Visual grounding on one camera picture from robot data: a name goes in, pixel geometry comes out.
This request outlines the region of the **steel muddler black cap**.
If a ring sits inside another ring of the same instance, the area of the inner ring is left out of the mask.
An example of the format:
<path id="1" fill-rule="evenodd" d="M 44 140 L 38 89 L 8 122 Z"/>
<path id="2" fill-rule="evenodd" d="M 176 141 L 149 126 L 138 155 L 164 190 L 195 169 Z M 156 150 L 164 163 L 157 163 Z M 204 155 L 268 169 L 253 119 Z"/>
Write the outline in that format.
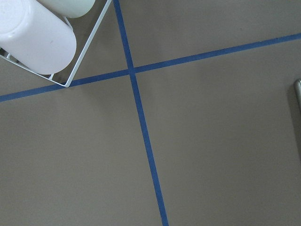
<path id="1" fill-rule="evenodd" d="M 301 80 L 297 79 L 294 83 L 294 88 L 296 92 L 296 97 L 298 101 L 299 109 L 301 110 Z"/>

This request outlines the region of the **pale green cup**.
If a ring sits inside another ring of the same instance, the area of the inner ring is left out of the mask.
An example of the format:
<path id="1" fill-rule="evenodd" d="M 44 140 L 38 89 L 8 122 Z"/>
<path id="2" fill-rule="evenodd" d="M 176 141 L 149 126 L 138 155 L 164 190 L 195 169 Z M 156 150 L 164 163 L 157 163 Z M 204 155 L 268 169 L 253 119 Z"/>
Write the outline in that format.
<path id="1" fill-rule="evenodd" d="M 94 5 L 95 0 L 39 0 L 46 8 L 67 18 L 84 16 Z"/>

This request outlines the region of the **white plastic cup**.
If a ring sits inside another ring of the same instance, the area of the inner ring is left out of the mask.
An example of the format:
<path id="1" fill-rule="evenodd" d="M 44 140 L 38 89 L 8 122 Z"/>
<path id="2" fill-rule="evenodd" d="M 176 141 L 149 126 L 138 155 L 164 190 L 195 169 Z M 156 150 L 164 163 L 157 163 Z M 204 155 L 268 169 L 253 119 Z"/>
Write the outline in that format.
<path id="1" fill-rule="evenodd" d="M 47 75 L 73 59 L 72 29 L 36 0 L 0 2 L 0 46 L 32 71 Z"/>

